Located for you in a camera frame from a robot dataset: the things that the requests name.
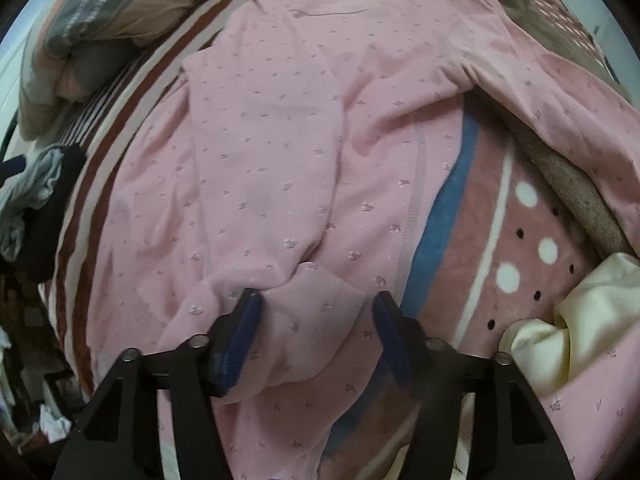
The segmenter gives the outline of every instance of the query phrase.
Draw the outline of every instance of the white polka dot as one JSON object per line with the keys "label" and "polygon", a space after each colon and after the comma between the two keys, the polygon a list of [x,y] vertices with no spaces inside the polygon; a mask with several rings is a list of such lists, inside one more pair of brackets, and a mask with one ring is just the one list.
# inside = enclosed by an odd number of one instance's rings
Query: white polka dot
{"label": "white polka dot", "polygon": [[571,238],[574,240],[574,242],[577,244],[583,243],[587,238],[587,235],[584,233],[584,230],[581,227],[581,225],[575,221],[569,224],[569,234],[571,235]]}
{"label": "white polka dot", "polygon": [[520,273],[513,264],[501,263],[495,275],[495,283],[501,291],[511,294],[520,286]]}
{"label": "white polka dot", "polygon": [[558,246],[551,238],[542,238],[538,244],[538,256],[547,265],[554,264],[558,259]]}
{"label": "white polka dot", "polygon": [[529,182],[521,180],[516,186],[516,197],[523,206],[535,207],[538,203],[538,193]]}

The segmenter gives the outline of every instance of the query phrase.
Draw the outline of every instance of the bed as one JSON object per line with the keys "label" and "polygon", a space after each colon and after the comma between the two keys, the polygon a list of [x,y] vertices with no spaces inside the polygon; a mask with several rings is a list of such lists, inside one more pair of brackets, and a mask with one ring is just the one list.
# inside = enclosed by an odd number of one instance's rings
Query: bed
{"label": "bed", "polygon": [[[61,128],[62,142],[79,143],[88,162],[65,215],[56,272],[40,291],[88,394],[99,378],[86,344],[87,310],[120,162],[176,81],[184,57],[208,47],[244,1],[206,0],[159,46],[146,49],[114,81],[75,105]],[[568,43],[604,69],[590,36],[560,0],[532,1]],[[470,97],[460,158],[406,265],[404,313],[460,351],[487,356],[511,323],[551,321],[553,305],[599,261],[583,228],[504,124]],[[383,478],[410,438],[415,417],[415,405],[378,366],[357,402],[334,424],[319,477]],[[625,430],[616,431],[613,439],[621,441]],[[568,453],[578,469],[594,468],[592,458]]]}

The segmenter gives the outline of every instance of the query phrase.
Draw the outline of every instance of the blue stripe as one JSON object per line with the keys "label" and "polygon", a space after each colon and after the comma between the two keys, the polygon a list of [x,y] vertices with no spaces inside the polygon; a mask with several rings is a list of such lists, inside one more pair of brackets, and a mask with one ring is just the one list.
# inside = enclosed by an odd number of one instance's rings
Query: blue stripe
{"label": "blue stripe", "polygon": [[449,245],[462,203],[480,129],[478,121],[468,112],[468,108],[468,97],[465,97],[460,156],[433,202],[427,225],[411,263],[411,272],[400,305],[402,313],[408,317],[417,317],[429,297],[433,279]]}
{"label": "blue stripe", "polygon": [[[426,302],[431,283],[449,244],[453,225],[462,203],[462,196],[465,191],[471,163],[474,159],[479,132],[478,122],[469,113],[468,108],[468,97],[465,96],[460,155],[433,203],[429,219],[424,227],[422,238],[412,261],[411,271],[400,305],[402,312],[407,316],[416,317]],[[358,425],[367,408],[382,390],[388,374],[388,370],[378,362],[363,393],[331,428],[329,440],[324,448],[325,456],[329,456],[338,450]]]}

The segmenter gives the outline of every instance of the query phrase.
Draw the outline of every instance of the brown fleece blanket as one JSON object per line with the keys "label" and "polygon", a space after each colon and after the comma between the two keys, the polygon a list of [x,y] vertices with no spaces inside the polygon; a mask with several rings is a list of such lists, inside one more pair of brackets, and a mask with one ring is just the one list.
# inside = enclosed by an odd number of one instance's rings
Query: brown fleece blanket
{"label": "brown fleece blanket", "polygon": [[[584,49],[569,42],[538,12],[531,0],[499,1],[514,23],[547,50],[588,70],[628,100],[626,90],[611,78],[607,70]],[[605,258],[619,251],[634,254],[618,221],[587,174],[548,147],[531,128],[506,108],[496,104],[493,99],[487,98],[486,101],[495,109],[527,156],[582,225],[600,256]]]}

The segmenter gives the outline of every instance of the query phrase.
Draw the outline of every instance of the blue gripper pad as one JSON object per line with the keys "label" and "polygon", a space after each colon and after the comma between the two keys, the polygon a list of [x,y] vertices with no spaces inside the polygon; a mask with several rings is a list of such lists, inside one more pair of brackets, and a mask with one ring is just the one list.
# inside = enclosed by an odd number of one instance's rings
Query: blue gripper pad
{"label": "blue gripper pad", "polygon": [[220,316],[212,327],[217,333],[211,349],[209,381],[225,393],[238,384],[242,365],[260,326],[263,304],[259,291],[246,288],[233,312]]}
{"label": "blue gripper pad", "polygon": [[412,366],[407,348],[402,342],[402,312],[387,291],[373,299],[373,322],[383,346],[382,361],[391,370],[398,386],[406,387],[412,381]]}

